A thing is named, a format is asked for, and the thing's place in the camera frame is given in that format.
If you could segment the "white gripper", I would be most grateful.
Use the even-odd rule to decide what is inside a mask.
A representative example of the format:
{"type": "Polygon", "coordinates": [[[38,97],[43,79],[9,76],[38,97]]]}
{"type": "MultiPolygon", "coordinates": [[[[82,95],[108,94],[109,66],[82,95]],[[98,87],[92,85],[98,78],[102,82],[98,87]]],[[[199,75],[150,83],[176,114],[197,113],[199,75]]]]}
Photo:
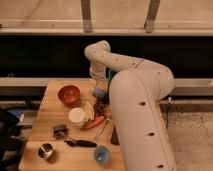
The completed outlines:
{"type": "Polygon", "coordinates": [[[94,90],[99,84],[98,81],[104,81],[106,79],[106,68],[91,66],[90,67],[90,76],[93,79],[92,78],[89,79],[89,87],[91,90],[94,90]]]}

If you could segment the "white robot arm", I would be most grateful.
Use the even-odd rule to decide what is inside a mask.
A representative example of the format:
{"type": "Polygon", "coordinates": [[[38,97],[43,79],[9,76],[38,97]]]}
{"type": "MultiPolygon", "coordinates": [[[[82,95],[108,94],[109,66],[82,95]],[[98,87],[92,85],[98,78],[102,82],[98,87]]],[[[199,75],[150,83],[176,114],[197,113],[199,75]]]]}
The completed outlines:
{"type": "Polygon", "coordinates": [[[116,72],[109,99],[126,171],[177,171],[158,101],[174,89],[171,70],[159,63],[115,54],[106,41],[87,46],[91,63],[116,72]]]}

